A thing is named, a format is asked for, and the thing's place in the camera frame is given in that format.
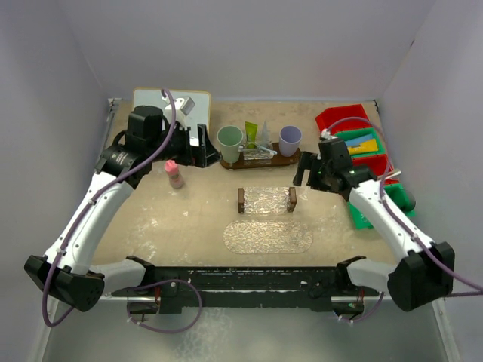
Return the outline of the green plastic cup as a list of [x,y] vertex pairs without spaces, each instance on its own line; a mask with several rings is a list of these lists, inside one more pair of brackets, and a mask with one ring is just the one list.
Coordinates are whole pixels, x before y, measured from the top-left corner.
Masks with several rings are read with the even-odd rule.
[[239,159],[239,146],[243,143],[242,130],[233,125],[220,128],[217,132],[222,159],[228,164],[234,164]]

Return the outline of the purple plastic cup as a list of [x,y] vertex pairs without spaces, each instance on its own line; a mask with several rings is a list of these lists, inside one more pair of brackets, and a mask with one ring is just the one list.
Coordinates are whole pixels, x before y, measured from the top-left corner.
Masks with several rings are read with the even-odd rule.
[[297,151],[302,139],[301,130],[293,125],[283,127],[279,133],[278,147],[282,156],[290,157]]

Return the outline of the grey toothbrush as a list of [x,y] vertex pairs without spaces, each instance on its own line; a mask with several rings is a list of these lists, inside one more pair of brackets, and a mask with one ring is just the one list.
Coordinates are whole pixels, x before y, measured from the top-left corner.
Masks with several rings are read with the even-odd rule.
[[243,146],[239,146],[238,152],[255,152],[256,149],[257,149],[256,146],[255,146],[254,149],[244,148]]

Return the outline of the white grey toothpaste tube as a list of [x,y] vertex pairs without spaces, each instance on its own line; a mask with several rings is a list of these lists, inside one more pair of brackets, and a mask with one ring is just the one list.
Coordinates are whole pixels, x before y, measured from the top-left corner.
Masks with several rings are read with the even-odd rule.
[[265,121],[263,122],[262,130],[260,133],[260,145],[268,148],[270,144],[271,144],[270,132],[269,132],[267,122]]

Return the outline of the clear acrylic toothbrush holder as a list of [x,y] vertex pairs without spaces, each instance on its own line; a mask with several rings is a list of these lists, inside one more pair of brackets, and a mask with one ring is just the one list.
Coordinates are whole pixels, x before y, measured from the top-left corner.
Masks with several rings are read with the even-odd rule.
[[271,156],[267,152],[255,150],[255,152],[242,152],[244,165],[270,164],[275,156]]

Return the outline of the clear jar brown lid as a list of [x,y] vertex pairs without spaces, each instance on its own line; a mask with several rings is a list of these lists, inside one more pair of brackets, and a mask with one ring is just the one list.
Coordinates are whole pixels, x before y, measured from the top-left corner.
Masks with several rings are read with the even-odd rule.
[[272,215],[293,213],[297,206],[294,187],[245,187],[237,189],[240,214]]

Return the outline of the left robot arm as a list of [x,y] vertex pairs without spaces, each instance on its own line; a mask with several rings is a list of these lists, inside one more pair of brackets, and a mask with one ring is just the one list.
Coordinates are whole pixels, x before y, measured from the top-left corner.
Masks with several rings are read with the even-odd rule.
[[155,288],[154,267],[129,256],[121,262],[93,266],[92,258],[114,215],[139,186],[155,161],[208,167],[220,159],[197,124],[198,142],[190,142],[191,127],[179,115],[155,106],[137,106],[128,126],[103,150],[88,191],[68,226],[43,256],[30,256],[24,269],[43,292],[78,311],[94,307],[104,293],[131,288],[146,296]]

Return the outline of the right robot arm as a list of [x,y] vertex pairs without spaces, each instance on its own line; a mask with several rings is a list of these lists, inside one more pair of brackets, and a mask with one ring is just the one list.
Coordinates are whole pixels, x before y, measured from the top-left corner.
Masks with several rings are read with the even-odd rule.
[[293,179],[307,173],[307,185],[332,192],[354,205],[389,245],[396,265],[355,257],[338,265],[337,289],[352,295],[361,287],[385,293],[403,311],[412,311],[453,290],[455,252],[417,228],[387,195],[382,179],[365,164],[355,165],[344,141],[322,139],[317,153],[302,152]]

